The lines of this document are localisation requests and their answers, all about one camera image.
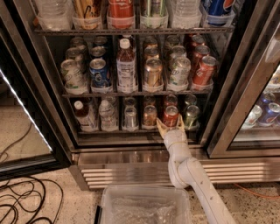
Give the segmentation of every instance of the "terrazzo floor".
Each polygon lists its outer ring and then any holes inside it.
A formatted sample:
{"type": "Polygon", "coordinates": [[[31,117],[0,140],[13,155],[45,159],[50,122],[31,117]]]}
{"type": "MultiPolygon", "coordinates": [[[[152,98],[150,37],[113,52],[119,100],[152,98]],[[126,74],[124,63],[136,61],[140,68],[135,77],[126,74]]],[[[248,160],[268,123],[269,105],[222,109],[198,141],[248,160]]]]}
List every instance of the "terrazzo floor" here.
{"type": "MultiPolygon", "coordinates": [[[[47,179],[43,180],[45,183],[45,203],[42,206],[36,217],[48,217],[51,221],[58,211],[60,200],[61,200],[61,190],[53,182],[53,180],[58,183],[63,189],[64,198],[62,202],[61,210],[59,211],[58,218],[55,223],[58,224],[88,224],[95,223],[95,213],[98,205],[101,204],[102,200],[102,190],[98,191],[81,191],[76,185],[75,180],[70,174],[68,169],[62,169],[58,171],[50,171],[46,173],[41,173],[34,175],[37,179],[47,179]]],[[[27,180],[28,178],[17,178],[10,181],[15,183],[18,181],[27,180]]],[[[4,197],[5,194],[11,194],[11,190],[4,188],[3,185],[6,181],[0,182],[0,205],[2,204],[12,204],[14,199],[9,197],[4,197]]],[[[35,184],[36,189],[39,190],[39,184],[35,184]]],[[[241,184],[247,187],[253,192],[277,196],[280,194],[280,185],[278,183],[252,183],[252,184],[241,184]]],[[[216,186],[218,194],[221,196],[222,200],[227,205],[228,210],[233,215],[236,223],[241,224],[253,224],[253,223],[269,223],[269,224],[280,224],[280,199],[263,199],[245,192],[241,188],[235,185],[217,185],[216,186]]],[[[14,187],[17,192],[26,192],[31,189],[29,183],[24,183],[20,186],[14,187]]],[[[190,199],[190,209],[192,214],[193,224],[204,224],[207,223],[207,218],[204,211],[196,197],[192,188],[186,189],[189,194],[190,199]]],[[[30,196],[26,199],[21,199],[22,203],[29,209],[34,209],[39,204],[38,196],[30,196]]],[[[18,220],[16,223],[26,223],[34,213],[27,213],[23,211],[19,205],[18,208],[18,220]]],[[[7,213],[8,208],[0,207],[0,220],[7,213]]],[[[4,222],[0,223],[10,223],[13,219],[13,213],[7,217],[4,222]]],[[[36,223],[48,223],[43,220],[36,223]]]]}

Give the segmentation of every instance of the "robotic arm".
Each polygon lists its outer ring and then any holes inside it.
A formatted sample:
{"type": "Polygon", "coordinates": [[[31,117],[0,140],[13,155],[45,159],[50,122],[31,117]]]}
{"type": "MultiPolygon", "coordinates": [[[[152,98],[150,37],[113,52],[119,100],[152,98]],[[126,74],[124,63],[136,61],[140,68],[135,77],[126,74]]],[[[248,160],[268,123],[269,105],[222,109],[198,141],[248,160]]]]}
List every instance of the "robotic arm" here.
{"type": "Polygon", "coordinates": [[[193,188],[210,224],[235,223],[200,161],[189,150],[182,116],[176,129],[166,127],[159,119],[157,126],[170,154],[168,172],[172,184],[176,188],[193,188]]]}

